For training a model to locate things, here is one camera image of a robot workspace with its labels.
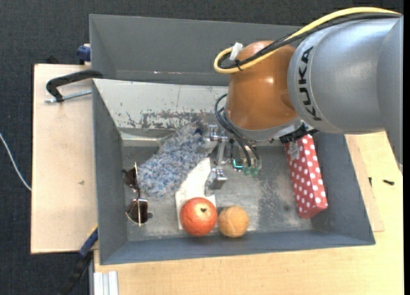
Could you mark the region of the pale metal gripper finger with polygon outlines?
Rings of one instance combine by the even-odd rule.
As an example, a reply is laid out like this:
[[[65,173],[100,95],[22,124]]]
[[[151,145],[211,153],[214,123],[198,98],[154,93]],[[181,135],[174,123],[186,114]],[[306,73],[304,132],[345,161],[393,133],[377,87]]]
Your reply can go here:
[[[197,152],[201,154],[210,154],[215,148],[225,144],[224,132],[216,124],[210,124],[206,131],[201,135],[201,141]]]
[[[216,190],[221,190],[224,183],[227,181],[227,176],[223,169],[212,168],[208,174],[205,182],[204,194],[205,196],[211,196]]]

